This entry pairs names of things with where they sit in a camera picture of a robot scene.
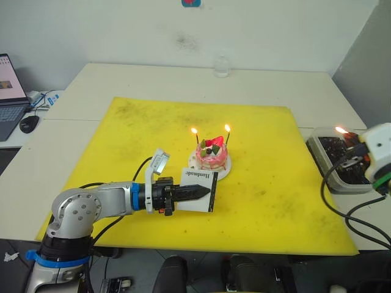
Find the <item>floor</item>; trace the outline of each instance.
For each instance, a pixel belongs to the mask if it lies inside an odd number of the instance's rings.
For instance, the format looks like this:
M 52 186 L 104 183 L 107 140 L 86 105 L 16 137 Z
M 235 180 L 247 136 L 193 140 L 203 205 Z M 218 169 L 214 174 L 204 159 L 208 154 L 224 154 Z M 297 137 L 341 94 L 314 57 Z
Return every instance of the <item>floor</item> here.
M 38 244 L 33 242 L 8 242 L 0 239 L 2 255 L 6 251 L 9 254 L 14 253 L 10 244 L 20 252 L 24 260 L 26 250 L 38 247 Z M 230 255 L 229 253 L 129 248 L 124 250 L 120 258 L 109 260 L 107 277 L 129 276 L 134 281 L 130 292 L 151 292 L 161 264 L 171 255 L 180 255 L 188 262 L 188 293 L 222 291 L 220 263 L 223 257 Z M 364 253 L 353 257 L 317 258 L 306 262 L 297 262 L 297 259 L 292 260 L 286 255 L 244 255 L 253 259 L 261 267 L 264 277 L 270 281 L 270 293 L 284 292 L 282 285 L 274 281 L 273 267 L 275 266 L 290 266 L 293 269 L 298 292 L 327 293 L 332 284 L 353 288 L 360 281 L 368 278 L 384 278 L 385 265 L 391 261 L 389 251 Z M 93 259 L 91 278 L 95 292 L 99 292 L 106 260 L 105 257 Z M 22 292 L 28 270 L 20 259 L 0 262 L 0 272 L 1 292 Z

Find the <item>yellow mat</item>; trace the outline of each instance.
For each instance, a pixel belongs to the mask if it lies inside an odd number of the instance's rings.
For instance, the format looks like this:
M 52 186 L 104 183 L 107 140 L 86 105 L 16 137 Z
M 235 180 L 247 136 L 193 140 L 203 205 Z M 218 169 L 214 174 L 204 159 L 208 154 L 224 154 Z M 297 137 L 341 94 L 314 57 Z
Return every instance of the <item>yellow mat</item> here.
M 114 98 L 64 189 L 129 181 L 162 148 L 171 157 L 162 176 L 180 182 L 200 140 L 226 136 L 230 174 L 217 183 L 213 213 L 145 211 L 126 216 L 98 245 L 180 250 L 353 255 L 343 221 L 320 198 L 321 176 L 286 107 L 172 103 Z M 144 182 L 141 172 L 137 182 Z M 96 235 L 114 219 L 94 224 Z M 46 223 L 37 238 L 42 239 Z

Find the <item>wall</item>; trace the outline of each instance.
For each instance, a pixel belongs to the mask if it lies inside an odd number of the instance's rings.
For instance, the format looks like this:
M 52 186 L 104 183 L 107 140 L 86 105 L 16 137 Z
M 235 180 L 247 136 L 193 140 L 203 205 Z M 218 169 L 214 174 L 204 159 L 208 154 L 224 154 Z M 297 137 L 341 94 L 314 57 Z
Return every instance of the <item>wall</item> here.
M 391 122 L 391 1 L 381 0 L 333 77 L 368 126 Z
M 63 89 L 87 62 L 333 74 L 378 0 L 9 0 L 0 52 L 27 88 Z

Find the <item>black mouse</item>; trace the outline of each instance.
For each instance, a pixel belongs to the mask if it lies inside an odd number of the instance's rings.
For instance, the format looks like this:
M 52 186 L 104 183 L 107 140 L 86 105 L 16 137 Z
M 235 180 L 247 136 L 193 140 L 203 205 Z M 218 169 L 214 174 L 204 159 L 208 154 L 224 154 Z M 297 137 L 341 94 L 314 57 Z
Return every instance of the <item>black mouse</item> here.
M 20 130 L 24 133 L 30 133 L 37 126 L 39 121 L 38 116 L 28 116 L 25 119 L 22 119 L 19 123 Z

